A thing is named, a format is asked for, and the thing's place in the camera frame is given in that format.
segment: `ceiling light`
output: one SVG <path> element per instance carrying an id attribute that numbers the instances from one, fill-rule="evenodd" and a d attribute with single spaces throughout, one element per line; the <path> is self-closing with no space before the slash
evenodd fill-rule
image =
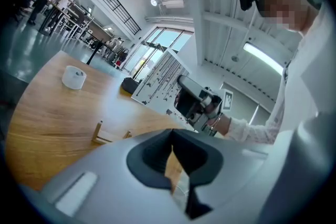
<path id="1" fill-rule="evenodd" d="M 282 71 L 284 70 L 284 68 L 281 65 L 279 65 L 277 62 L 275 62 L 272 58 L 270 58 L 267 54 L 263 53 L 261 50 L 253 46 L 251 43 L 246 42 L 244 45 L 244 50 L 258 57 L 261 61 L 268 64 L 275 71 L 277 71 L 280 75 L 282 75 Z"/>
<path id="2" fill-rule="evenodd" d="M 158 3 L 155 0 L 151 0 L 151 4 L 155 7 Z"/>

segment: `gray floor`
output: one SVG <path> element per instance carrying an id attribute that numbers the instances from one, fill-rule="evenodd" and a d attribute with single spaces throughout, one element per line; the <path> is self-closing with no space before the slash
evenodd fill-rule
<path id="1" fill-rule="evenodd" d="M 37 22 L 44 18 L 39 15 Z M 60 50 L 75 59 L 87 62 L 93 53 L 82 41 L 64 40 L 61 35 L 45 36 L 38 32 L 39 25 L 26 24 L 27 18 L 17 26 L 8 23 L 0 33 L 0 140 L 8 130 L 15 105 L 43 65 Z M 113 77 L 126 77 L 96 54 L 91 67 Z"/>

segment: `wooden table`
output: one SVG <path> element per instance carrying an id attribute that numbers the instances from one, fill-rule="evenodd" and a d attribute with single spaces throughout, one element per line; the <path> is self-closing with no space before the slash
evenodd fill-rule
<path id="1" fill-rule="evenodd" d="M 81 90 L 71 90 L 61 77 L 68 65 L 87 78 Z M 6 140 L 6 162 L 19 183 L 39 190 L 63 168 L 99 145 L 91 142 L 97 123 L 102 135 L 121 140 L 166 128 L 180 128 L 169 116 L 159 115 L 131 99 L 114 78 L 60 51 L 34 77 L 13 114 Z M 182 168 L 172 154 L 166 175 L 175 187 Z"/>

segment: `ceiling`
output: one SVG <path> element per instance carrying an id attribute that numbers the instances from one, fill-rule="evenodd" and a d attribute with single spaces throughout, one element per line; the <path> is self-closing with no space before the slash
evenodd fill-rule
<path id="1" fill-rule="evenodd" d="M 216 71 L 230 72 L 276 100 L 281 76 L 243 46 L 249 41 L 285 65 L 297 48 L 299 34 L 267 24 L 254 6 L 242 11 L 239 0 L 190 0 L 190 6 L 198 63 L 206 61 Z M 232 61 L 232 56 L 239 61 Z"/>

